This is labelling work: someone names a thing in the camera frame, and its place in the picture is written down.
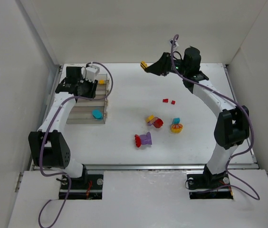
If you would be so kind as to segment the yellow striped lego brick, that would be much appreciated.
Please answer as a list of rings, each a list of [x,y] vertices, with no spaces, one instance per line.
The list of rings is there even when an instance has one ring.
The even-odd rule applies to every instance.
[[[143,70],[147,69],[148,67],[148,65],[144,61],[141,61],[140,66]]]

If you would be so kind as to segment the teal round lego brick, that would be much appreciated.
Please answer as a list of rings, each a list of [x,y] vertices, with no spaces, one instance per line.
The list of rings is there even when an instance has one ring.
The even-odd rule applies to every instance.
[[[92,116],[95,118],[95,119],[98,119],[98,120],[101,120],[103,119],[104,115],[101,111],[97,110],[97,109],[94,109],[92,111]]]

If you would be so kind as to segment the teal square lego brick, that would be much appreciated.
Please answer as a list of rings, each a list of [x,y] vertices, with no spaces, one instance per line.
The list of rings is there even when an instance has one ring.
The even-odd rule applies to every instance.
[[[174,118],[172,121],[172,124],[179,124],[180,123],[180,118]]]

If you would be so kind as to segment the red rounded lego brick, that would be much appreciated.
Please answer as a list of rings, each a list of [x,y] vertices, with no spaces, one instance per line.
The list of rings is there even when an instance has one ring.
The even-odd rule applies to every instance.
[[[157,120],[155,120],[153,123],[153,126],[157,129],[161,128],[163,126],[162,119],[158,118]]]

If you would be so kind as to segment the yellow flower lego disc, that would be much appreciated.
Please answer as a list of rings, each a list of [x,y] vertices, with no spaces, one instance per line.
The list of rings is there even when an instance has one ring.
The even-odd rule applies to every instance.
[[[183,130],[183,125],[180,123],[171,125],[171,132],[172,133],[180,133],[182,130]]]

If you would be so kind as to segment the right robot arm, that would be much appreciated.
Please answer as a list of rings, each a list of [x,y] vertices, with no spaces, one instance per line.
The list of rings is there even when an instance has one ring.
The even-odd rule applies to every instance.
[[[184,86],[200,98],[217,118],[214,129],[216,145],[201,179],[208,185],[222,180],[226,176],[226,164],[232,154],[249,136],[247,107],[238,108],[236,104],[219,95],[209,78],[200,70],[201,55],[195,47],[188,47],[182,59],[175,59],[173,54],[164,52],[160,59],[148,66],[141,62],[146,73],[166,76],[180,73]]]

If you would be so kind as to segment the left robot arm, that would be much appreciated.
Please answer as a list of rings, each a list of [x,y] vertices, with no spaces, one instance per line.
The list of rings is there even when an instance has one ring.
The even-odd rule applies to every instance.
[[[71,178],[84,175],[84,165],[71,158],[63,130],[78,98],[95,98],[99,72],[99,67],[93,65],[66,67],[66,76],[55,89],[45,121],[37,131],[29,133],[29,146],[36,166],[60,170]]]

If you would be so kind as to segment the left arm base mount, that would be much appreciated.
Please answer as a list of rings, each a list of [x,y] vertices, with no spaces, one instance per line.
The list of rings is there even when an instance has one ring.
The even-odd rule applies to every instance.
[[[71,185],[65,175],[56,178],[60,182],[58,198],[63,200],[70,187],[68,200],[101,200],[104,184],[104,173],[86,170],[80,178],[71,178]]]

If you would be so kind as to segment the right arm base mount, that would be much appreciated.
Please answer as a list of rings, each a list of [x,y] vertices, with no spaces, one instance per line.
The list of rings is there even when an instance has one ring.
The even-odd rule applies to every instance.
[[[227,174],[210,177],[205,173],[187,174],[185,182],[191,200],[232,200],[233,193]]]

